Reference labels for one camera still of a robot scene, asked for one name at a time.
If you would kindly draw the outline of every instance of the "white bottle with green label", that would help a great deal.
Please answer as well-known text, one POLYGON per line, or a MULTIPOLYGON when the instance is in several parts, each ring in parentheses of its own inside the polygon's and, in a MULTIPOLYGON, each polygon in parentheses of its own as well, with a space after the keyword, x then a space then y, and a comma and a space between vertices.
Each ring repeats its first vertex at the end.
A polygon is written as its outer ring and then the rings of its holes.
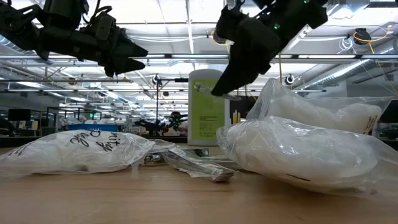
POLYGON ((229 101, 211 95, 223 73, 214 69, 189 74, 188 145, 217 146, 217 129, 229 123, 229 101))

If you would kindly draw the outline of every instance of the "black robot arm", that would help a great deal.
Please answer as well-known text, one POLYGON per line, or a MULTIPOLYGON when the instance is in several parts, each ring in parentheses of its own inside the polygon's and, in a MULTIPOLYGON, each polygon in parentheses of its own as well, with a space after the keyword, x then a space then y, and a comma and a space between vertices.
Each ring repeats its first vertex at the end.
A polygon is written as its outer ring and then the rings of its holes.
POLYGON ((50 52, 71 55, 79 60, 92 60, 105 67, 106 75, 141 70, 145 65, 130 57, 145 57, 148 51, 128 39, 126 30, 116 25, 108 14, 112 7, 99 8, 86 27, 79 30, 83 14, 88 12, 86 0, 46 0, 20 10, 0 1, 0 34, 23 50, 34 50, 44 60, 50 52), (38 19, 38 28, 32 23, 38 19))
POLYGON ((315 29, 328 20, 327 0, 253 0, 263 9, 249 17, 236 6, 226 6, 216 25, 218 38, 234 42, 231 46, 229 64, 212 90, 215 96, 223 96, 244 85, 252 83, 259 74, 265 74, 270 61, 307 24, 315 29))

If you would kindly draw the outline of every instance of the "metal beam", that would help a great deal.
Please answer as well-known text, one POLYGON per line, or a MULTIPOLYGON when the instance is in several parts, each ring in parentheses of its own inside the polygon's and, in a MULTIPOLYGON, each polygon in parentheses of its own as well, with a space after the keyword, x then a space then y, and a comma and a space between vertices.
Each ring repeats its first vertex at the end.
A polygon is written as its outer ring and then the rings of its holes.
MULTIPOLYGON (((39 59, 38 55, 0 55, 0 60, 32 60, 39 59)), ((177 59, 177 60, 227 60, 228 54, 149 54, 146 57, 131 57, 137 60, 147 59, 177 59)), ((50 55, 49 59, 52 60, 77 60, 77 58, 69 55, 50 55)), ((282 60, 357 60, 357 59, 398 59, 398 54, 282 54, 282 60)))
POLYGON ((17 83, 17 82, 29 82, 29 83, 132 83, 131 80, 0 80, 0 83, 17 83))
MULTIPOLYGON (((262 89, 248 89, 247 91, 250 92, 261 92, 262 89)), ((111 91, 111 92, 115 92, 115 93, 144 93, 144 94, 149 94, 149 93, 156 93, 157 90, 153 89, 153 90, 88 90, 88 89, 84 89, 84 90, 50 90, 50 89, 11 89, 11 90, 4 90, 5 92, 39 92, 39 91, 44 91, 44 92, 54 92, 54 93, 62 93, 62 92, 107 92, 107 91, 111 91)), ((173 89, 173 90, 168 90, 168 89, 163 89, 163 90, 159 90, 159 92, 176 92, 176 93, 181 93, 181 92, 188 92, 188 89, 185 90, 178 90, 178 89, 173 89)), ((293 90, 296 93, 316 93, 316 92, 325 92, 326 90, 293 90)))
POLYGON ((191 54, 194 54, 195 51, 193 49, 193 38, 192 38, 192 21, 190 17, 190 4, 189 0, 185 0, 185 8, 187 10, 187 23, 188 23, 188 38, 189 38, 189 47, 191 50, 191 54))
POLYGON ((149 87, 149 88, 155 88, 155 86, 148 81, 148 79, 145 78, 145 76, 140 72, 140 71, 136 71, 136 74, 139 75, 141 77, 141 80, 144 81, 144 83, 149 87))
MULTIPOLYGON (((352 63, 354 62, 355 59, 306 59, 306 60, 301 60, 301 59, 282 59, 282 63, 323 63, 323 64, 344 64, 344 63, 352 63)), ((228 59, 186 59, 186 60, 165 60, 164 63, 152 63, 149 59, 148 62, 145 62, 148 66, 151 67, 171 67, 172 65, 178 64, 178 63, 212 63, 212 64, 228 64, 228 59)), ((10 62, 13 65, 20 65, 20 63, 13 63, 10 62)), ((271 63, 279 63, 279 59, 273 59, 271 60, 271 63)), ((99 68, 102 67, 98 65, 96 62, 54 62, 52 65, 46 65, 46 64, 39 64, 39 63, 25 63, 24 67, 26 68, 35 68, 35 67, 67 67, 67 68, 99 68)))

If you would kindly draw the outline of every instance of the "wooden table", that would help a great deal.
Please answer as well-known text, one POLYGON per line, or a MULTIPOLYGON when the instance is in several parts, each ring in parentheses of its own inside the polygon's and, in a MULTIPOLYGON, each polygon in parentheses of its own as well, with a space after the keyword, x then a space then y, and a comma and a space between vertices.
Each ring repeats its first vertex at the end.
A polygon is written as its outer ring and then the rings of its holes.
POLYGON ((246 173, 216 184, 166 165, 140 167, 135 177, 126 169, 0 180, 0 224, 398 223, 392 201, 316 194, 246 173))

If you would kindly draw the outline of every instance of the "white plastic bag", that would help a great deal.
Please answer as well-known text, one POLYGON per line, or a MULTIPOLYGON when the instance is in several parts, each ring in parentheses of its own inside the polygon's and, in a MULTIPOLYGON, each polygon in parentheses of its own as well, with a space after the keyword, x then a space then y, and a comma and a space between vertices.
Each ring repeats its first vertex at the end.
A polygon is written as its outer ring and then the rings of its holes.
POLYGON ((1 155, 0 176, 113 172, 138 165, 154 144, 128 133, 55 133, 1 155))
POLYGON ((328 129, 368 134, 393 98, 306 99, 270 79, 247 119, 278 116, 328 129))
POLYGON ((220 128, 217 140, 243 169, 316 192, 374 194, 398 169, 398 152, 372 136, 276 116, 220 128))

